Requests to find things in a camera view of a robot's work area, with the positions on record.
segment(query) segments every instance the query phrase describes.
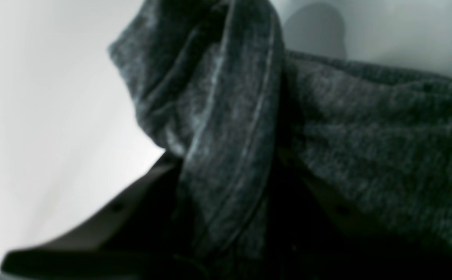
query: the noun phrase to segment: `clothing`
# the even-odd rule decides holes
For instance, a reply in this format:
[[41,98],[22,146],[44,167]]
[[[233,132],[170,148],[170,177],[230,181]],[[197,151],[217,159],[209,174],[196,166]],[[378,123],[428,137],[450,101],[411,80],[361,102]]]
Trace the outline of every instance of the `clothing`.
[[183,158],[190,255],[265,259],[281,130],[360,211],[452,255],[452,79],[288,51],[268,0],[146,0],[109,54],[140,127]]

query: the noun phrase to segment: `white background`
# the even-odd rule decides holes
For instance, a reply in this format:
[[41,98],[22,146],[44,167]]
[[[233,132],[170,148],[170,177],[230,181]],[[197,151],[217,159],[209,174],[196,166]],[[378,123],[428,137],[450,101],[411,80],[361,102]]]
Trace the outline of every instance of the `white background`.
[[[284,22],[308,2],[274,5]],[[330,2],[350,59],[452,76],[452,0]],[[0,0],[0,261],[82,223],[163,153],[106,51],[141,4]]]

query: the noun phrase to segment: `gray fabric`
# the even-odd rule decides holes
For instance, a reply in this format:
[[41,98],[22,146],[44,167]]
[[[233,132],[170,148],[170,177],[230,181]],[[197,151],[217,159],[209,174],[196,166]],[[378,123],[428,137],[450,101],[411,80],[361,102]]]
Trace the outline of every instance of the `gray fabric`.
[[184,159],[193,254],[265,255],[280,94],[312,173],[404,239],[452,253],[452,79],[286,51],[282,38],[268,0],[146,0],[109,47],[140,127]]

